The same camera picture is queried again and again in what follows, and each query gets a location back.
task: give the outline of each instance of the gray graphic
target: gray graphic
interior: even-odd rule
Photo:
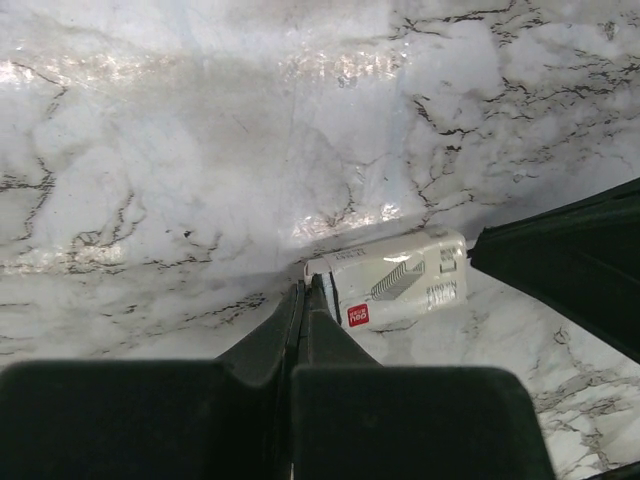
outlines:
[[[407,263],[401,262],[396,268],[376,283],[371,289],[371,297],[374,300],[395,300],[407,289],[416,283],[424,275],[424,260],[411,270],[407,271]]]

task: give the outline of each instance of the white marble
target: white marble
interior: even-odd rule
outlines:
[[[0,363],[215,356],[318,252],[474,238],[640,173],[619,0],[7,0]],[[492,364],[560,478],[640,459],[640,368],[474,273],[466,309],[359,340]]]

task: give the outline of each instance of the marble floor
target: marble floor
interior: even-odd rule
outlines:
[[[5,0],[0,364],[211,357],[304,259],[476,238],[640,174],[635,0]],[[358,333],[529,389],[558,477],[640,460],[640,366],[471,272]]]

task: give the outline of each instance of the white carton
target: white carton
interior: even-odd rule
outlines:
[[[377,328],[466,301],[464,237],[446,227],[373,242],[307,262],[322,275],[333,317],[345,329]]]

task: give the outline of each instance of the red label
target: red label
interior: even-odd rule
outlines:
[[[349,317],[350,327],[357,327],[363,323],[369,323],[369,307],[366,303],[349,308],[347,315]]]

